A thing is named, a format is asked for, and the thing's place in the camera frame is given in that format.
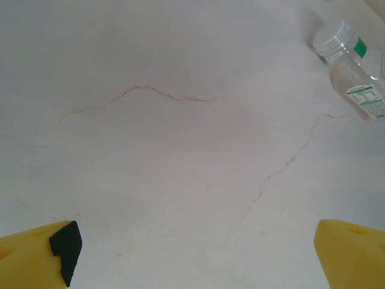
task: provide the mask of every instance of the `marble surface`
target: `marble surface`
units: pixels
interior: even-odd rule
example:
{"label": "marble surface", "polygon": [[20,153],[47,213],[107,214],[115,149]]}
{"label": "marble surface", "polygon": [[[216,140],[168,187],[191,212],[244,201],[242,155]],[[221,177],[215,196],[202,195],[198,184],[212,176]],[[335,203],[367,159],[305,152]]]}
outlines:
{"label": "marble surface", "polygon": [[385,126],[308,48],[361,0],[0,3],[0,235],[76,220],[72,288],[328,288],[320,219],[385,229]]}

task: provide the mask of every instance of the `yellow foam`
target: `yellow foam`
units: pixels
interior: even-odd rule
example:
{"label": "yellow foam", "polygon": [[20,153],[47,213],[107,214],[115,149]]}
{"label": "yellow foam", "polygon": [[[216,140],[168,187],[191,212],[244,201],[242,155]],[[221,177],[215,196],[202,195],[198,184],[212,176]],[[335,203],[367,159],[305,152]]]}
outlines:
{"label": "yellow foam", "polygon": [[331,289],[385,288],[385,232],[322,220],[314,244]]}
{"label": "yellow foam", "polygon": [[0,238],[0,288],[67,288],[60,273],[60,257],[53,255],[49,238],[69,223],[53,223]]}

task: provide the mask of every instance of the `bottle cap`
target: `bottle cap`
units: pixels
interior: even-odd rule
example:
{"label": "bottle cap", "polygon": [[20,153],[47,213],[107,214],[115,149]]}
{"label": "bottle cap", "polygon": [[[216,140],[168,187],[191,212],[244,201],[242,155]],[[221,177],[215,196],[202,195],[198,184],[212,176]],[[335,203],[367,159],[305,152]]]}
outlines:
{"label": "bottle cap", "polygon": [[359,38],[354,29],[344,20],[339,19],[326,24],[318,31],[313,39],[313,46],[320,56],[330,57],[342,55],[354,48],[358,41]]}

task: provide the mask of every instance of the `black rubber pad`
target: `black rubber pad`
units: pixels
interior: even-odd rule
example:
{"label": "black rubber pad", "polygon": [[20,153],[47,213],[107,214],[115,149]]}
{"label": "black rubber pad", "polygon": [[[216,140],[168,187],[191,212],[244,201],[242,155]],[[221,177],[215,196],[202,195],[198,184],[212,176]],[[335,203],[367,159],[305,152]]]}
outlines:
{"label": "black rubber pad", "polygon": [[82,249],[82,238],[78,224],[72,221],[57,231],[50,239],[52,253],[61,259],[61,275],[67,287],[70,287],[73,272]]}

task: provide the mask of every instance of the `clear plastic bottle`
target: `clear plastic bottle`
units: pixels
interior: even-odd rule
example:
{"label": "clear plastic bottle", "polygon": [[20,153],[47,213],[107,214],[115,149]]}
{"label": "clear plastic bottle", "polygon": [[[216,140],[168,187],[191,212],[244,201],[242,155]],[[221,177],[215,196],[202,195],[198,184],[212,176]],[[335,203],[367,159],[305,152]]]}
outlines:
{"label": "clear plastic bottle", "polygon": [[321,28],[313,46],[331,67],[334,89],[362,118],[385,119],[385,52],[369,51],[344,20]]}

